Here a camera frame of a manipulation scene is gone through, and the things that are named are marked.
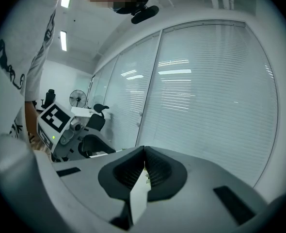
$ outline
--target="white wall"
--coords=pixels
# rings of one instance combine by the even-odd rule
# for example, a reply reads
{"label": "white wall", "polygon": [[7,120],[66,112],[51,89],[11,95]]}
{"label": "white wall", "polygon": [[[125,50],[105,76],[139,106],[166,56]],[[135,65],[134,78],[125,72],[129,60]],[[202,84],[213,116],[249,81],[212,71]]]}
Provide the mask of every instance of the white wall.
{"label": "white wall", "polygon": [[79,89],[87,95],[91,78],[91,74],[46,60],[41,78],[40,97],[37,100],[37,107],[40,108],[42,105],[40,99],[45,100],[48,90],[53,89],[56,94],[56,102],[66,109],[71,110],[72,106],[69,102],[70,94],[72,91]]}
{"label": "white wall", "polygon": [[209,19],[246,22],[262,44],[277,83],[279,114],[275,145],[256,190],[268,201],[286,192],[286,22],[269,0],[256,0],[256,16],[245,12],[215,10],[199,4],[163,9],[117,40],[100,59],[95,72],[125,48],[142,38],[177,24]]}

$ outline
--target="office chair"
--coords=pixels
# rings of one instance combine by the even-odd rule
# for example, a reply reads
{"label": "office chair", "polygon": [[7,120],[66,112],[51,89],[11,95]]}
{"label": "office chair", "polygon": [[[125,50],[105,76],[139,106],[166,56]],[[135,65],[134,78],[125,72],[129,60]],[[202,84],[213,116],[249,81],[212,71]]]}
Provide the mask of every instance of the office chair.
{"label": "office chair", "polygon": [[92,128],[92,129],[95,129],[95,130],[98,130],[98,131],[101,131],[104,124],[105,124],[105,118],[104,118],[104,115],[102,113],[102,111],[104,109],[109,109],[108,106],[104,106],[102,104],[96,104],[94,106],[94,110],[97,112],[97,113],[101,113],[101,116],[97,115],[97,114],[93,114],[91,116],[91,118],[89,119],[89,122],[87,123],[86,127],[88,128]]}
{"label": "office chair", "polygon": [[56,99],[55,90],[48,90],[46,93],[45,103],[42,105],[43,109],[47,109]]}

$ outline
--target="standing fan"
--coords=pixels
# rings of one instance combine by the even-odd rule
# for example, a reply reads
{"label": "standing fan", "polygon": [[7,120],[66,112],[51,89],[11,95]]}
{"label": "standing fan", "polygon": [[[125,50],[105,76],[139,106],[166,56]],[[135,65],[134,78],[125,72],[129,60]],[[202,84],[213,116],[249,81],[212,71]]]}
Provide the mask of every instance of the standing fan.
{"label": "standing fan", "polygon": [[70,95],[70,104],[73,107],[83,108],[86,104],[87,96],[81,90],[75,90]]}

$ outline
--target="white venetian blind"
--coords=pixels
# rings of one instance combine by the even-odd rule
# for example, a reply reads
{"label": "white venetian blind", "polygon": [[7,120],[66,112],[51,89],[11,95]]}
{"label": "white venetian blind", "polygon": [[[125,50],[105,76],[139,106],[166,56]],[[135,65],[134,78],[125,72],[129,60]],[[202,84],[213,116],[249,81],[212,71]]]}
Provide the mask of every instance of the white venetian blind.
{"label": "white venetian blind", "polygon": [[104,104],[109,106],[104,130],[116,150],[135,146],[140,112],[156,57],[159,34],[150,36],[121,53],[113,70]]}
{"label": "white venetian blind", "polygon": [[250,185],[277,127],[274,76],[244,27],[195,26],[163,34],[138,145],[219,164]]}
{"label": "white venetian blind", "polygon": [[112,74],[112,69],[116,62],[116,58],[117,57],[113,58],[100,70],[101,75],[97,82],[97,86],[92,98],[92,107],[97,103],[103,104],[104,102],[105,93],[108,88],[109,80]]}

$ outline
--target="person's arm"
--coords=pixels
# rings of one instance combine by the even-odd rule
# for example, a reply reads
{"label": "person's arm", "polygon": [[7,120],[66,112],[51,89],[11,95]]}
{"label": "person's arm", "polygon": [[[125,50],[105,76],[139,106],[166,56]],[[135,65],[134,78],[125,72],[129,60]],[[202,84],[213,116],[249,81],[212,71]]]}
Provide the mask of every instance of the person's arm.
{"label": "person's arm", "polygon": [[27,75],[25,91],[25,118],[26,126],[29,133],[37,135],[36,124],[39,116],[32,101],[39,99],[40,82],[43,72],[43,65],[46,61],[48,48],[42,47],[34,58],[31,68]]}
{"label": "person's arm", "polygon": [[25,102],[25,117],[26,125],[29,133],[37,135],[36,133],[36,120],[39,116],[32,102]]}

